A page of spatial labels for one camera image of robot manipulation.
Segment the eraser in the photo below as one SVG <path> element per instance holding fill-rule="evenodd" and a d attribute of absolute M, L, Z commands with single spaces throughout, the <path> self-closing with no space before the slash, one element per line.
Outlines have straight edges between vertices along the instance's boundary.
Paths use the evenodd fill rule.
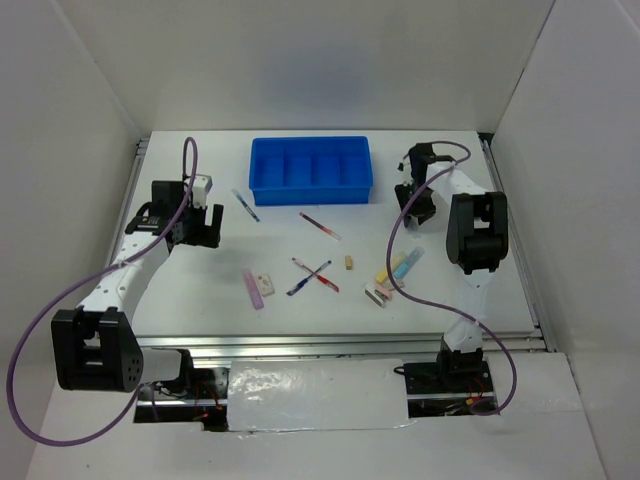
<path fill-rule="evenodd" d="M 400 280 L 399 278 L 396 278 L 395 281 L 400 288 L 404 288 L 404 282 L 402 280 Z M 382 286 L 387 290 L 389 290 L 390 292 L 393 292 L 395 290 L 395 287 L 391 284 L 391 280 L 389 279 L 387 279 L 387 281 L 384 282 Z"/>
<path fill-rule="evenodd" d="M 373 300 L 376 305 L 384 308 L 384 298 L 379 292 L 376 291 L 376 287 L 373 285 L 373 283 L 367 283 L 367 285 L 364 287 L 364 293 L 367 295 L 367 297 Z"/>
<path fill-rule="evenodd" d="M 269 295 L 273 295 L 274 293 L 276 293 L 269 274 L 261 273 L 260 275 L 258 275 L 256 277 L 256 283 L 258 285 L 258 290 L 260 290 L 260 295 L 262 295 L 263 297 L 268 297 Z"/>
<path fill-rule="evenodd" d="M 391 292 L 379 283 L 375 285 L 376 292 L 384 297 L 385 300 L 391 300 Z"/>

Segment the yellow highlighter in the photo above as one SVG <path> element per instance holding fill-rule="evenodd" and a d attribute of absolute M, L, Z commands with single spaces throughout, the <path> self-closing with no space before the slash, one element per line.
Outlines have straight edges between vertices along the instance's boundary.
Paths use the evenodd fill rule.
<path fill-rule="evenodd" d="M 398 268 L 400 264 L 406 260 L 406 258 L 407 258 L 406 253 L 404 252 L 396 253 L 393 256 L 393 258 L 391 258 L 391 271 L 394 271 L 396 268 Z M 378 275 L 376 275 L 376 282 L 382 285 L 384 282 L 387 281 L 388 278 L 389 278 L 389 275 L 387 275 L 387 267 L 385 267 L 382 270 L 380 270 L 380 272 L 378 272 Z"/>

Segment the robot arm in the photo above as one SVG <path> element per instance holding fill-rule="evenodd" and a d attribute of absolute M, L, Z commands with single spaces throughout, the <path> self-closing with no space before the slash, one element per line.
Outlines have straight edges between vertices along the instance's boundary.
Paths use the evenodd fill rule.
<path fill-rule="evenodd" d="M 414 146 L 407 156 L 410 157 L 411 182 L 396 186 L 401 208 L 426 179 L 450 168 L 453 161 L 449 156 L 435 155 L 430 144 Z M 509 249 L 506 196 L 480 187 L 459 169 L 436 178 L 429 187 L 409 211 L 405 226 L 412 218 L 421 224 L 435 215 L 436 207 L 431 200 L 434 191 L 447 202 L 450 206 L 447 256 L 460 267 L 458 306 L 482 319 L 487 287 Z M 451 377 L 476 375 L 482 357 L 482 330 L 467 318 L 458 318 L 442 337 L 438 354 L 441 378 L 446 381 Z"/>
<path fill-rule="evenodd" d="M 218 247 L 222 205 L 214 205 L 212 223 L 205 224 L 211 177 L 196 176 L 187 207 L 163 241 L 131 263 L 125 262 L 149 247 L 164 230 L 182 202 L 186 183 L 188 179 L 153 182 L 148 215 L 139 212 L 143 214 L 125 229 L 114 261 L 120 268 L 101 278 L 74 310 L 59 310 L 54 315 L 51 333 L 62 388 L 131 392 L 139 383 L 174 380 L 189 368 L 188 352 L 149 349 L 143 354 L 130 319 L 175 245 Z"/>

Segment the blue pen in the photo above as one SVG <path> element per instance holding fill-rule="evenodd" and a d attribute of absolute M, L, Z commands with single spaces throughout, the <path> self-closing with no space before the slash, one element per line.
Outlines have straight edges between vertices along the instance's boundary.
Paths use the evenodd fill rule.
<path fill-rule="evenodd" d="M 253 217 L 253 219 L 256 222 L 259 222 L 260 219 L 258 218 L 258 216 L 253 212 L 253 210 L 251 210 L 251 207 L 249 205 L 247 205 L 247 202 L 244 201 L 244 198 L 242 198 L 242 195 L 240 195 L 240 192 L 238 192 L 235 188 L 231 189 L 231 193 L 233 193 L 233 195 L 238 199 L 238 201 L 242 204 L 242 206 L 244 207 L 244 209 L 249 212 L 249 215 L 251 215 Z"/>
<path fill-rule="evenodd" d="M 311 275 L 309 275 L 307 278 L 305 278 L 300 283 L 298 283 L 295 287 L 293 287 L 291 290 L 289 290 L 287 292 L 287 295 L 289 295 L 289 296 L 294 295 L 298 290 L 300 290 L 302 287 L 304 287 L 309 280 L 311 280 L 314 276 L 316 276 L 322 270 L 327 268 L 329 265 L 331 265 L 331 260 L 327 260 L 325 263 L 322 264 L 322 266 L 320 268 L 318 268 L 318 270 L 313 272 Z"/>
<path fill-rule="evenodd" d="M 404 260 L 404 262 L 398 265 L 398 268 L 394 270 L 393 277 L 397 279 L 404 278 L 404 276 L 409 272 L 409 270 L 411 270 L 411 267 L 413 267 L 416 264 L 416 262 L 420 260 L 420 257 L 422 257 L 422 255 L 424 255 L 424 248 L 422 247 L 414 248 L 413 252 L 409 254 L 409 256 Z"/>

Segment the white table surface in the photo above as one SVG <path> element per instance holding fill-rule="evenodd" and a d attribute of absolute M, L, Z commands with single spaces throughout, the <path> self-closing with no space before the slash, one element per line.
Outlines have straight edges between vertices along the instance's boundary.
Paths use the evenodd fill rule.
<path fill-rule="evenodd" d="M 488 357 L 498 398 L 504 398 L 508 366 L 501 354 Z M 38 445 L 27 478 L 604 479 L 564 355 L 514 357 L 519 389 L 499 417 L 250 435 L 203 432 L 195 423 L 133 424 L 129 412 L 114 430 L 81 447 Z M 56 385 L 42 434 L 57 439 L 87 435 L 114 418 L 125 402 L 122 394 L 66 392 Z"/>
<path fill-rule="evenodd" d="M 150 200 L 151 182 L 180 178 L 182 145 L 193 136 L 200 153 L 198 173 L 214 180 L 209 206 L 224 204 L 222 240 L 216 250 L 178 246 L 156 273 L 133 319 L 138 336 L 312 335 L 441 333 L 454 315 L 394 298 L 385 309 L 364 295 L 364 285 L 384 266 L 391 227 L 399 207 L 393 190 L 403 176 L 399 160 L 418 142 L 454 140 L 468 146 L 472 157 L 461 167 L 474 181 L 491 188 L 491 180 L 475 132 L 420 131 L 195 131 L 154 132 L 133 195 L 129 218 Z M 255 137 L 364 135 L 369 139 L 374 187 L 368 205 L 257 207 L 256 223 L 231 194 L 238 189 L 253 206 L 248 188 L 251 141 Z M 436 152 L 459 158 L 455 147 Z M 416 246 L 426 253 L 405 277 L 407 290 L 421 297 L 455 304 L 461 281 L 449 263 L 445 237 L 449 209 L 436 199 L 438 213 L 417 232 L 400 230 L 395 249 L 407 254 Z M 338 242 L 298 213 L 305 212 L 342 236 Z M 354 270 L 346 271 L 344 256 Z M 339 294 L 317 281 L 295 296 L 285 294 L 305 273 L 291 262 L 298 257 L 312 266 L 328 259 L 323 274 L 338 284 Z M 268 273 L 276 294 L 256 311 L 241 270 Z M 533 322 L 511 255 L 502 262 L 489 287 L 486 323 L 502 333 L 528 333 Z"/>

